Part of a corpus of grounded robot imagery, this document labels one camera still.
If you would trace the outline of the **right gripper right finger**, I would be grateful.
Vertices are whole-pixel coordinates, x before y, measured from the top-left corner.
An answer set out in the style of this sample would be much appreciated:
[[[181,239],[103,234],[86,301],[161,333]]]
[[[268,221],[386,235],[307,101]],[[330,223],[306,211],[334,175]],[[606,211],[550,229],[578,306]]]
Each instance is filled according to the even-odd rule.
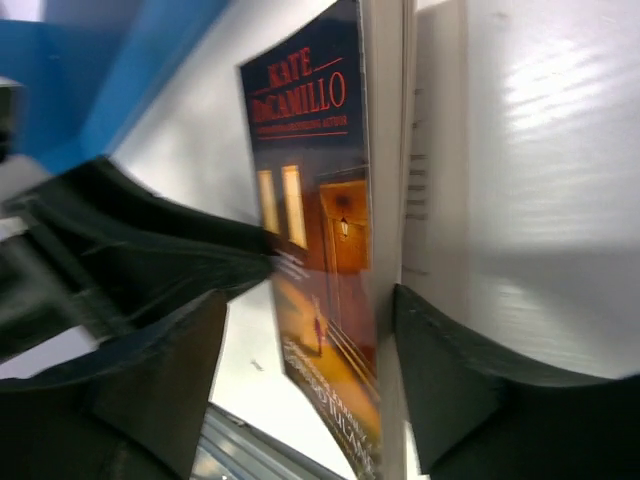
[[[534,360],[408,287],[394,331],[419,464],[433,479],[635,479],[639,379]]]

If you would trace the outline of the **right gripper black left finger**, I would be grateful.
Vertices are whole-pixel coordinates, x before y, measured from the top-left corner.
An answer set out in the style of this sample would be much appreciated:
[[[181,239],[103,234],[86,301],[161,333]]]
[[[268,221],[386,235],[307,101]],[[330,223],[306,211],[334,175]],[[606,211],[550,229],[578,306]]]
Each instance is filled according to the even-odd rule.
[[[28,379],[1,382],[4,479],[187,479],[224,336],[210,292]]]

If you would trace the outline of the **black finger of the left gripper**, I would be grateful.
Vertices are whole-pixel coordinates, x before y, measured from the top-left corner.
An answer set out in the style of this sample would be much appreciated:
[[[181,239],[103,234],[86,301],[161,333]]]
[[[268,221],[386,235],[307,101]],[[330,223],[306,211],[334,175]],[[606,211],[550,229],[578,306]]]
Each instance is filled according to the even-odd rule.
[[[255,226],[154,194],[100,156],[51,176],[1,163],[1,356],[75,327],[97,343],[208,291],[235,298],[271,273]]]

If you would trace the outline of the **Edward Rulane brown book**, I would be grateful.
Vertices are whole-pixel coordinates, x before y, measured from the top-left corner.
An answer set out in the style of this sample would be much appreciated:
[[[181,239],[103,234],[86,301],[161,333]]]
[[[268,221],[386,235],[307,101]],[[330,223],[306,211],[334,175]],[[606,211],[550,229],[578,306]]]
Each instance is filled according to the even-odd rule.
[[[334,1],[238,68],[283,370],[359,479],[406,475],[392,331],[426,170],[418,1]]]

